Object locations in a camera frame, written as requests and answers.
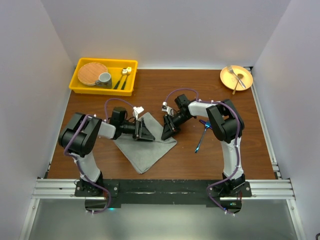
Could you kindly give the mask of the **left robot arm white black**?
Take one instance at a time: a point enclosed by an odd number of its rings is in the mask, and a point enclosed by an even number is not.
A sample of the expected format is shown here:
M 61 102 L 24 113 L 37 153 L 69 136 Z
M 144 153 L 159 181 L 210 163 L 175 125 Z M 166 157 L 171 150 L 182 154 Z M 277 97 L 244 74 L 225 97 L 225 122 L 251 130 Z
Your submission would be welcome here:
M 121 135 L 130 135 L 135 141 L 153 142 L 154 135 L 144 119 L 138 118 L 143 110 L 142 107 L 133 108 L 134 121 L 127 120 L 128 112 L 124 107 L 115 107 L 107 121 L 77 112 L 60 133 L 58 144 L 66 156 L 73 158 L 80 179 L 87 183 L 85 189 L 92 196 L 99 196 L 104 190 L 103 175 L 93 155 L 97 137 L 117 140 Z

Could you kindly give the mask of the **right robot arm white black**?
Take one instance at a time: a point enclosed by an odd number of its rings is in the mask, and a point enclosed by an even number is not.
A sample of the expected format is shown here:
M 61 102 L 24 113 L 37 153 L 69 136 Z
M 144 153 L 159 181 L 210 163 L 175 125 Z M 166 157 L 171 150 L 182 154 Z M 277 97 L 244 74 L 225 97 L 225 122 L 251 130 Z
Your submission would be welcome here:
M 245 183 L 240 151 L 245 124 L 234 104 L 230 99 L 210 102 L 189 100 L 184 94 L 174 102 L 178 107 L 175 114 L 171 113 L 166 101 L 162 103 L 162 111 L 166 111 L 166 114 L 163 116 L 161 139 L 164 141 L 179 133 L 180 125 L 191 118 L 208 118 L 214 136 L 221 143 L 223 154 L 223 180 L 217 184 L 223 184 L 222 189 L 227 196 L 235 196 Z

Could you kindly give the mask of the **grey cloth napkin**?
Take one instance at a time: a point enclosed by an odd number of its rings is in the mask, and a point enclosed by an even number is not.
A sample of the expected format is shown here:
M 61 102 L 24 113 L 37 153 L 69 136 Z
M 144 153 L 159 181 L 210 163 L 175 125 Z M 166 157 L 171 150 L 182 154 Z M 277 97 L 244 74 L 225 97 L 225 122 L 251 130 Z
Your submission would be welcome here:
M 151 113 L 145 113 L 142 118 L 147 129 L 155 137 L 154 141 L 137 141 L 128 134 L 123 134 L 113 141 L 139 174 L 148 171 L 177 144 L 172 137 L 161 140 L 163 126 Z

